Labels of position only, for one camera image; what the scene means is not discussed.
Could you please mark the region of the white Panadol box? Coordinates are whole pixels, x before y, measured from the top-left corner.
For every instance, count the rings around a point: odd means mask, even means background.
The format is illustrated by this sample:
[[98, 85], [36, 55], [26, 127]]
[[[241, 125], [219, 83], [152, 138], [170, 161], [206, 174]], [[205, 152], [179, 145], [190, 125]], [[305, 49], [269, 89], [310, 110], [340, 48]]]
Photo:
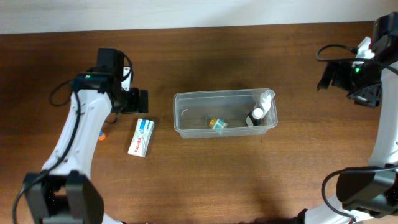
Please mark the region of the white Panadol box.
[[138, 119], [128, 154], [145, 157], [155, 123], [148, 119]]

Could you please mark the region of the orange tube white cap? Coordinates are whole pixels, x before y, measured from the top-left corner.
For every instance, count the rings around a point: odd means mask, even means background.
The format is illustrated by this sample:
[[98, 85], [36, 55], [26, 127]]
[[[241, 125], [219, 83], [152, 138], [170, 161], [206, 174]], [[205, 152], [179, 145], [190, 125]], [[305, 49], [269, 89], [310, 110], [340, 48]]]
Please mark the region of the orange tube white cap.
[[99, 134], [99, 136], [98, 136], [98, 140], [99, 140], [99, 141], [103, 141], [103, 140], [105, 140], [105, 138], [106, 138], [105, 133], [101, 131], [100, 134]]

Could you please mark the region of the white spray bottle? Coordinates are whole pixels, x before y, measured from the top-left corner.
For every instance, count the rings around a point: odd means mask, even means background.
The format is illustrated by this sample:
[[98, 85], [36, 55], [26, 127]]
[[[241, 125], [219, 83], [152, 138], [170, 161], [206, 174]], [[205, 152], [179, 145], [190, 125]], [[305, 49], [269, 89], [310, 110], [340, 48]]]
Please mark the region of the white spray bottle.
[[267, 112], [271, 108], [272, 100], [275, 97], [275, 93], [273, 90], [266, 90], [264, 93], [260, 95], [259, 100], [254, 106], [254, 111], [258, 111], [258, 108], [262, 110], [262, 116], [261, 119], [265, 117]]

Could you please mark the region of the dark bottle white cap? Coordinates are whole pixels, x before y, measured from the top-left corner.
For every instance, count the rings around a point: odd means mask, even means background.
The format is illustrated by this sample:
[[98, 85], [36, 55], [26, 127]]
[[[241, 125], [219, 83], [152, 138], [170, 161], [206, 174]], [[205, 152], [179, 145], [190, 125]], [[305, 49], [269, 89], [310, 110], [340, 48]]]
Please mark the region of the dark bottle white cap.
[[264, 111], [261, 108], [255, 108], [252, 112], [250, 112], [246, 118], [246, 124], [249, 127], [260, 126], [262, 123], [262, 116], [264, 115]]

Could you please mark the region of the small jar gold lid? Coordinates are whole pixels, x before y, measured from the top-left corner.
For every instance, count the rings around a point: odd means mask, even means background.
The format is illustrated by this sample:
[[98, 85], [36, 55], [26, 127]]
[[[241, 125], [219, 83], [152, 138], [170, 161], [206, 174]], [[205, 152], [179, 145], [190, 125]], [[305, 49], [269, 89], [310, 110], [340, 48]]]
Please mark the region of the small jar gold lid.
[[209, 122], [209, 127], [218, 134], [221, 134], [227, 126], [228, 124], [225, 121], [216, 117]]

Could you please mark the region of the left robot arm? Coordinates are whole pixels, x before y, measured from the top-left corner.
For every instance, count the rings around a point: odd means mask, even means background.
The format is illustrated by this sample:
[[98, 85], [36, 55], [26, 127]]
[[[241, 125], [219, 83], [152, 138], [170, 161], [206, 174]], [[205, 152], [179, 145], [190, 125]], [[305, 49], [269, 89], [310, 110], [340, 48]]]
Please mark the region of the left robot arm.
[[66, 83], [70, 110], [58, 143], [39, 173], [26, 174], [25, 197], [34, 223], [117, 223], [91, 182], [91, 165], [111, 113], [148, 113], [148, 91], [130, 87], [134, 72], [120, 50], [100, 48], [96, 65]]

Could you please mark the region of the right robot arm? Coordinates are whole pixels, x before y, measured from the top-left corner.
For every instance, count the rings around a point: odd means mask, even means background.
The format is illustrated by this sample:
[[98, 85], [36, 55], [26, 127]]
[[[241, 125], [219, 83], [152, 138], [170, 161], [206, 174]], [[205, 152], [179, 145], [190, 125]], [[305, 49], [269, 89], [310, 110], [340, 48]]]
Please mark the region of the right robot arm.
[[363, 223], [397, 216], [397, 12], [376, 19], [373, 34], [356, 47], [343, 45], [353, 57], [316, 59], [326, 68], [317, 88], [346, 92], [362, 107], [377, 109], [375, 142], [368, 163], [328, 174], [321, 185], [323, 203], [302, 210], [293, 223]]

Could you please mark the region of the clear plastic container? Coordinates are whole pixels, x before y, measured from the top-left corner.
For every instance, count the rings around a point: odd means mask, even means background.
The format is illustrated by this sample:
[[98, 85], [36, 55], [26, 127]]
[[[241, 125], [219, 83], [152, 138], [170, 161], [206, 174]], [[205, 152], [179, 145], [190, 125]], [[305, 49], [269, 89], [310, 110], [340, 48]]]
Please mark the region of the clear plastic container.
[[[246, 118], [268, 88], [177, 93], [174, 96], [174, 128], [183, 138], [220, 138], [261, 135], [277, 126], [275, 97], [260, 126], [249, 127]], [[228, 126], [221, 134], [209, 127], [212, 118]]]

